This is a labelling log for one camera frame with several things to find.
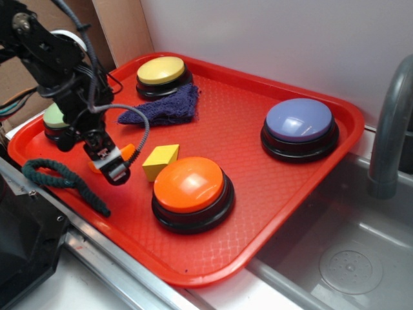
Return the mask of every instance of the purple cloth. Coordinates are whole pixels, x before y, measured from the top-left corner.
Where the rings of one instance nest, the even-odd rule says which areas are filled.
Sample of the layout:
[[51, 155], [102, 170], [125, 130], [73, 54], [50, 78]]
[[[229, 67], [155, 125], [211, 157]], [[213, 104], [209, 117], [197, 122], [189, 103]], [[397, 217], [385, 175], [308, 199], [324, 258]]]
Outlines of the purple cloth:
[[[195, 115], [198, 95], [198, 87], [190, 83], [182, 86], [174, 94], [135, 108], [148, 118], [151, 126], [190, 123]], [[141, 127], [144, 125], [141, 116], [129, 110], [122, 113], [117, 122]]]

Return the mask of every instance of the plastic tray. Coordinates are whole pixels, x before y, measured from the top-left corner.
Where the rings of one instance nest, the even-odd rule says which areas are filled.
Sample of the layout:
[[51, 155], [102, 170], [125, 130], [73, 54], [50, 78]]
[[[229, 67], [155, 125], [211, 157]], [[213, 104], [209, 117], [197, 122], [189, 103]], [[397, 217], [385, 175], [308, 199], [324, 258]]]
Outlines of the plastic tray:
[[[340, 99], [171, 53], [139, 57], [113, 71], [124, 85], [114, 103], [134, 106], [143, 102], [135, 88], [136, 71], [159, 56], [178, 56], [193, 73], [201, 91], [197, 115], [189, 124], [152, 128], [126, 184], [111, 186], [92, 172], [82, 143], [69, 153], [59, 152], [46, 139], [41, 117], [15, 135], [8, 151], [20, 165], [32, 158], [50, 158], [67, 165], [107, 203], [112, 215], [102, 217], [73, 190], [51, 189], [58, 197], [164, 281], [200, 287], [222, 280], [247, 264], [355, 144], [364, 121], [355, 106]], [[271, 158], [262, 149], [260, 130], [267, 112], [276, 103], [292, 98], [317, 99], [331, 109], [340, 138], [329, 157], [291, 164]], [[117, 124], [122, 112], [106, 113], [107, 131], [119, 148], [137, 145], [143, 129]], [[180, 144], [179, 158], [204, 156], [214, 160], [234, 183], [234, 210], [215, 229], [178, 235], [156, 222], [151, 210], [153, 184], [146, 180], [142, 163], [155, 146], [170, 144]]]

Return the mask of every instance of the purple button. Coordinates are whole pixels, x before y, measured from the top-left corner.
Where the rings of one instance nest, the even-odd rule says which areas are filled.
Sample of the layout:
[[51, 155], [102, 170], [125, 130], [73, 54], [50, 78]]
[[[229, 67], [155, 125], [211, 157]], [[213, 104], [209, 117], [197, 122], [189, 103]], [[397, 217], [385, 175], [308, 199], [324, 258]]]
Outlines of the purple button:
[[324, 135], [331, 127], [330, 109], [313, 99], [291, 99], [275, 105], [267, 114], [268, 131], [287, 142], [307, 142]]

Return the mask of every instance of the sink drain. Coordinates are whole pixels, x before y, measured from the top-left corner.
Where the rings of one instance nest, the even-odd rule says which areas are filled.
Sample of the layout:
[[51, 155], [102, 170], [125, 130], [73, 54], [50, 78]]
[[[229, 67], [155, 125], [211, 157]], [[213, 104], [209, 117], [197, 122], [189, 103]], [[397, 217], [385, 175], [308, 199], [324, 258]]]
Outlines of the sink drain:
[[379, 285], [383, 267], [370, 250], [355, 244], [329, 248], [320, 259], [321, 275], [333, 289], [350, 295], [364, 294]]

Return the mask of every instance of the rope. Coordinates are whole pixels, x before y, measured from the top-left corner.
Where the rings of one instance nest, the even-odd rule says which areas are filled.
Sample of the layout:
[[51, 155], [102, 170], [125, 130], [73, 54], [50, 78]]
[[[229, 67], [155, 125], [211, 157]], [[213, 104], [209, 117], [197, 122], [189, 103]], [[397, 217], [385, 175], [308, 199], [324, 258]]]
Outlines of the rope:
[[[62, 175], [62, 178], [37, 172], [36, 169], [38, 168], [52, 169]], [[28, 160], [22, 167], [22, 173], [30, 181], [39, 185], [61, 189], [76, 188], [83, 199], [85, 199], [94, 210], [100, 212], [105, 217], [110, 216], [110, 210], [106, 208], [106, 204], [89, 189], [88, 185], [76, 173], [70, 171], [68, 167], [58, 161], [43, 158]]]

